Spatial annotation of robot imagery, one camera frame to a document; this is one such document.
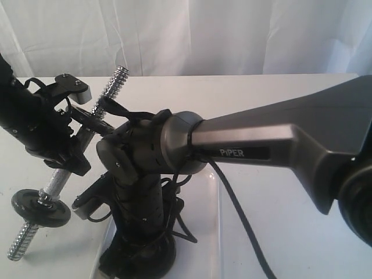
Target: white table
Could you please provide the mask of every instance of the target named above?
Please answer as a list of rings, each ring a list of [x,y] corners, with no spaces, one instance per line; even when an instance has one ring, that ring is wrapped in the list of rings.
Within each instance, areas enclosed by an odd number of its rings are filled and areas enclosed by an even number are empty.
[[[311,94],[354,77],[354,74],[130,77],[117,100],[130,110],[192,110],[207,119]],[[52,78],[42,80],[53,82]],[[82,80],[91,86],[96,100],[108,78]],[[89,110],[92,105],[93,101],[83,107]],[[118,126],[123,119],[107,116],[106,121]],[[98,139],[94,138],[85,153],[92,170],[85,177],[72,176],[62,191],[61,200],[69,206],[104,172],[95,153]],[[72,214],[70,222],[62,228],[40,229],[24,259],[11,262],[6,258],[22,225],[22,219],[10,205],[11,196],[22,188],[42,188],[52,170],[42,160],[28,155],[3,130],[0,156],[1,278],[88,278],[107,221],[93,224]],[[372,250],[347,228],[337,203],[329,216],[323,216],[287,169],[227,164],[221,167],[278,278],[371,277]],[[265,278],[225,190],[221,192],[224,278]]]

